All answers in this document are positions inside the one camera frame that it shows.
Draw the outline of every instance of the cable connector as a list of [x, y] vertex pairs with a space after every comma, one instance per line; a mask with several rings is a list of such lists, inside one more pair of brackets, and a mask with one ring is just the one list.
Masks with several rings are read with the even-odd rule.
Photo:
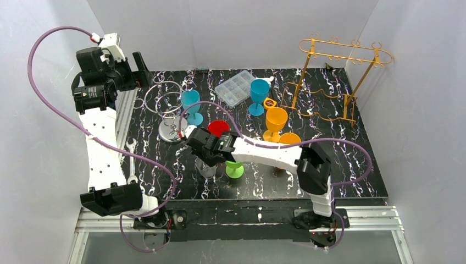
[[90, 36], [89, 38], [91, 39], [92, 42], [96, 44], [99, 44], [99, 42], [101, 41], [101, 37], [97, 35], [96, 33], [92, 33], [92, 36]]

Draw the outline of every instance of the wrench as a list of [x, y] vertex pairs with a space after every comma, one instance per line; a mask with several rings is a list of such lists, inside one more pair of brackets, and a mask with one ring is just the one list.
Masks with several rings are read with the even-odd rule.
[[[129, 144], [129, 142], [126, 142], [126, 147], [130, 151], [130, 153], [134, 154], [134, 149], [136, 147], [136, 140], [131, 139], [132, 143]], [[128, 184], [131, 184], [131, 182], [134, 180], [137, 182], [137, 177], [134, 174], [134, 158], [130, 156], [130, 176], [128, 177]]]

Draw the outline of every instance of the red cup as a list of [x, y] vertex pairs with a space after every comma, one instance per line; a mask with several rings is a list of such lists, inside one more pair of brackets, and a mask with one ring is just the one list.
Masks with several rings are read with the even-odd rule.
[[230, 130], [230, 126], [223, 120], [215, 120], [207, 126], [207, 130], [219, 138], [224, 131]]

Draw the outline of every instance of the gold metal rack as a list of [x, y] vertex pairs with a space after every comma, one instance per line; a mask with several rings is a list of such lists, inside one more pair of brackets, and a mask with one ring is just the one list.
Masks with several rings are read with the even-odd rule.
[[[299, 45], [298, 45], [299, 49], [308, 54], [307, 59], [306, 59], [306, 63], [304, 64], [304, 68], [302, 70], [299, 82], [298, 83], [287, 82], [286, 86], [284, 87], [282, 97], [281, 97], [281, 101], [280, 101], [280, 107], [294, 109], [301, 116], [304, 116], [304, 117], [318, 116], [319, 118], [321, 118], [321, 119], [323, 119], [325, 121], [335, 121], [335, 120], [339, 120], [339, 119], [350, 121], [351, 126], [353, 126], [356, 123], [356, 121], [354, 120], [354, 109], [355, 109], [356, 98], [357, 98], [355, 96], [356, 92], [358, 91], [359, 87], [361, 86], [362, 82], [364, 81], [365, 77], [367, 76], [367, 74], [369, 73], [369, 71], [371, 70], [372, 67], [378, 68], [378, 65], [379, 65], [380, 68], [383, 69], [385, 67], [384, 64], [389, 64], [389, 63], [391, 63], [393, 61], [393, 56], [388, 51], [384, 51], [382, 49], [382, 43], [380, 43], [380, 42], [379, 42], [379, 47], [374, 47], [375, 42], [372, 43], [371, 47], [361, 47], [360, 46], [360, 44], [361, 44], [360, 41], [352, 40], [351, 44], [343, 44], [343, 43], [339, 43], [338, 37], [334, 38], [332, 36], [332, 37], [330, 37], [329, 41], [324, 41], [324, 40], [319, 40], [319, 34], [316, 34], [316, 36], [317, 36], [316, 38], [313, 38], [313, 35], [314, 34], [311, 34], [309, 38], [305, 38], [304, 40], [301, 40], [299, 42]], [[301, 47], [301, 43], [304, 42], [304, 41], [310, 41], [310, 50], [309, 51], [304, 50]], [[359, 59], [359, 58], [352, 58], [352, 57], [345, 57], [345, 56], [337, 56], [337, 55], [332, 55], [332, 54], [319, 53], [319, 52], [315, 51], [315, 44], [317, 42], [327, 43], [327, 44], [331, 44], [331, 45], [352, 47], [352, 48], [360, 48], [360, 49], [364, 49], [364, 50], [365, 49], [366, 50], [373, 50], [374, 51], [374, 58], [372, 60], [367, 60], [367, 59]], [[384, 52], [384, 53], [388, 54], [390, 56], [390, 61], [381, 62], [380, 57], [379, 57], [381, 52]], [[303, 114], [298, 109], [296, 109], [296, 100], [298, 99], [298, 94], [299, 94], [299, 91], [300, 91], [301, 86], [303, 84], [303, 79], [304, 79], [304, 75], [306, 74], [307, 65], [309, 64], [309, 60], [310, 60], [311, 56], [314, 56], [314, 59], [315, 59], [315, 58], [317, 58], [318, 55], [327, 56], [329, 58], [329, 60], [331, 60], [331, 61], [333, 61], [332, 58], [334, 58], [335, 61], [340, 60], [340, 59], [346, 59], [346, 60], [349, 59], [349, 60], [351, 60], [351, 62], [353, 64], [356, 64], [358, 62], [359, 65], [361, 65], [363, 62], [369, 62], [370, 63], [367, 70], [365, 71], [365, 73], [363, 74], [361, 79], [359, 80], [358, 85], [356, 85], [356, 88], [353, 90], [353, 92], [350, 95], [347, 94], [347, 93], [343, 93], [342, 95], [329, 96], [324, 92], [323, 89], [320, 89], [320, 90], [314, 91], [314, 92], [303, 90], [304, 92], [307, 92], [307, 93], [310, 93], [310, 94], [317, 94], [318, 92], [322, 92], [328, 98], [339, 98], [339, 97], [343, 96], [344, 97], [344, 101], [343, 101], [343, 117], [336, 117], [336, 118], [333, 118], [333, 119], [328, 119], [328, 118], [322, 117], [319, 114], [319, 112], [314, 112], [313, 114]], [[287, 89], [288, 84], [292, 84], [292, 85], [295, 86], [295, 94], [293, 96], [293, 103], [292, 103], [291, 106], [286, 106], [286, 105], [283, 104], [283, 99], [284, 99], [285, 94], [286, 94], [285, 89]], [[350, 103], [352, 104], [351, 117], [348, 116], [348, 105]]]

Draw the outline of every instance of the orange tape measure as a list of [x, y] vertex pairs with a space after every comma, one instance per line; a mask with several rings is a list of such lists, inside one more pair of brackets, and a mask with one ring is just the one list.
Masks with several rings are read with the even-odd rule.
[[264, 108], [266, 110], [269, 110], [269, 109], [271, 109], [272, 107], [275, 107], [275, 106], [276, 106], [276, 101], [274, 101], [273, 99], [270, 99], [270, 98], [267, 97], [264, 100]]

